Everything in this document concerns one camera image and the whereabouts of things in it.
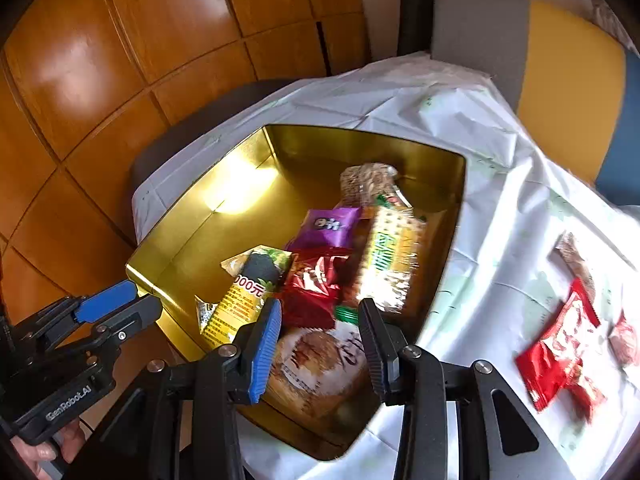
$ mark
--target purple candy wrapper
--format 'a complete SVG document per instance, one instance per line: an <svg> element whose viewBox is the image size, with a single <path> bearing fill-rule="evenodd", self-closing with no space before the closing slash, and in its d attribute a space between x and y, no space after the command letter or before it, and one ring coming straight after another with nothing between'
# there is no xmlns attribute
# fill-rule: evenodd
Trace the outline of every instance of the purple candy wrapper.
<svg viewBox="0 0 640 480"><path fill-rule="evenodd" d="M310 209L288 251L312 247L351 247L351 231L360 218L359 207Z"/></svg>

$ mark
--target metal bolt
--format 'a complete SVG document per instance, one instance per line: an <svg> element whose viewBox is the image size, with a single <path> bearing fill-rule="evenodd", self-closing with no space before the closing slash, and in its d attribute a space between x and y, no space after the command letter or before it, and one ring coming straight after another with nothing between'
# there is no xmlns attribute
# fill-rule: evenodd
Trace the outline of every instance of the metal bolt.
<svg viewBox="0 0 640 480"><path fill-rule="evenodd" d="M233 357L238 353L238 347L236 345L226 344L218 348L218 354L222 357Z"/></svg>
<svg viewBox="0 0 640 480"><path fill-rule="evenodd" d="M402 355L409 359L417 359L422 355L422 350L416 345L407 345L402 350Z"/></svg>
<svg viewBox="0 0 640 480"><path fill-rule="evenodd" d="M153 374L157 374L158 372L164 370L165 364L166 363L162 359L153 359L152 361L148 362L148 364L146 365L146 369Z"/></svg>
<svg viewBox="0 0 640 480"><path fill-rule="evenodd" d="M494 367L489 361L476 361L474 366L481 374L490 374L494 371Z"/></svg>

